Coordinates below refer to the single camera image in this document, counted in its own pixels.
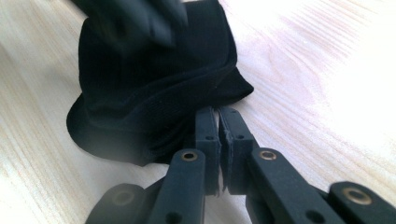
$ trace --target black cloth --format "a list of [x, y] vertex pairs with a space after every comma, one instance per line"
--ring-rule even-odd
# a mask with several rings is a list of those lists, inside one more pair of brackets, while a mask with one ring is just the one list
[[91, 154], [145, 165], [181, 149], [195, 111], [253, 92], [236, 68], [236, 48], [217, 1], [185, 3], [189, 26], [176, 47], [117, 53], [84, 21], [78, 47], [82, 94], [67, 116], [73, 140]]

